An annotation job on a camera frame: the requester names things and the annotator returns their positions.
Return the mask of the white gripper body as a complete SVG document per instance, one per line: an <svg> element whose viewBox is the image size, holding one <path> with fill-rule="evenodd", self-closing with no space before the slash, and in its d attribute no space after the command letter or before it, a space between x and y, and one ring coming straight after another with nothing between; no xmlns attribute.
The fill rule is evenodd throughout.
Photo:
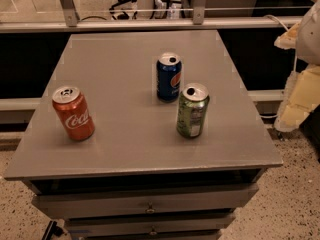
<svg viewBox="0 0 320 240"><path fill-rule="evenodd" d="M300 60L320 65L320 0L310 8L300 22L296 53Z"/></svg>

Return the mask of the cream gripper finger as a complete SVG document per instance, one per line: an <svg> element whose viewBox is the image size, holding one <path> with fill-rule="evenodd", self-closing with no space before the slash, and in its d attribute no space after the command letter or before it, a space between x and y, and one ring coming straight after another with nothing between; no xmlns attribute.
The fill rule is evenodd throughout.
<svg viewBox="0 0 320 240"><path fill-rule="evenodd" d="M297 129L320 105L320 66L292 71L287 79L274 127L280 132Z"/></svg>
<svg viewBox="0 0 320 240"><path fill-rule="evenodd" d="M299 30L299 23L294 24L288 31L278 36L274 45L280 49L294 49Z"/></svg>

